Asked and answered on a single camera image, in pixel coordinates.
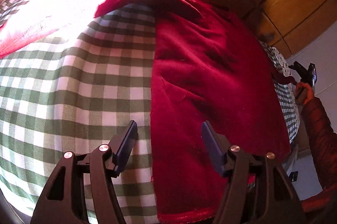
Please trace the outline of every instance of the sleeve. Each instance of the sleeve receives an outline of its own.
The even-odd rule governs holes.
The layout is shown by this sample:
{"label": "sleeve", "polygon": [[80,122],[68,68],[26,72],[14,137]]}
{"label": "sleeve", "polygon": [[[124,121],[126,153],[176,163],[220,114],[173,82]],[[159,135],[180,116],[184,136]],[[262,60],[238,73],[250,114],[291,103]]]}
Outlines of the sleeve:
{"label": "sleeve", "polygon": [[310,150],[323,188],[337,183],[337,134],[331,128],[331,122],[319,98],[304,105],[301,116],[309,138]]}

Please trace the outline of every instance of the red cloth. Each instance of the red cloth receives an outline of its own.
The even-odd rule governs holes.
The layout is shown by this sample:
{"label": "red cloth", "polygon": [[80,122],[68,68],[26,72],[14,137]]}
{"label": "red cloth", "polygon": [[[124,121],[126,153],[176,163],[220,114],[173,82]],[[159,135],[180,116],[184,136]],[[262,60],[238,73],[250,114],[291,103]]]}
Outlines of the red cloth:
{"label": "red cloth", "polygon": [[158,218],[209,218],[226,181],[213,170],[203,145],[203,121],[246,152],[274,152],[282,161],[290,150],[269,60],[235,14],[202,0],[106,0],[95,16],[131,2],[158,11],[151,82]]}

